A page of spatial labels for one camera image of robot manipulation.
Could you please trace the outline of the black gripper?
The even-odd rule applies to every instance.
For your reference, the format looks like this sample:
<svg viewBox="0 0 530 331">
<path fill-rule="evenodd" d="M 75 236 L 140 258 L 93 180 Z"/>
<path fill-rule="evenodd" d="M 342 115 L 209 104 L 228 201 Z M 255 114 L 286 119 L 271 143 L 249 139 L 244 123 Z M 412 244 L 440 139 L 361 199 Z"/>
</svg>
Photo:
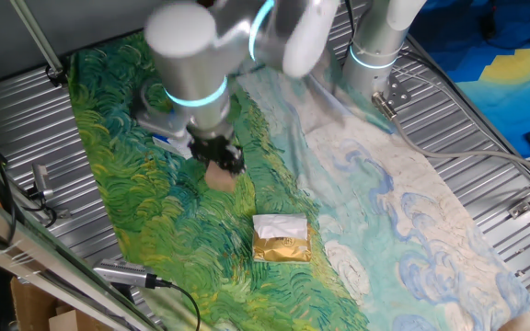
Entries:
<svg viewBox="0 0 530 331">
<path fill-rule="evenodd" d="M 222 161 L 224 170 L 233 176 L 246 172 L 242 148 L 231 144 L 224 136 L 212 139 L 192 136 L 188 146 L 192 157 L 205 167 L 209 166 L 210 161 Z"/>
</svg>

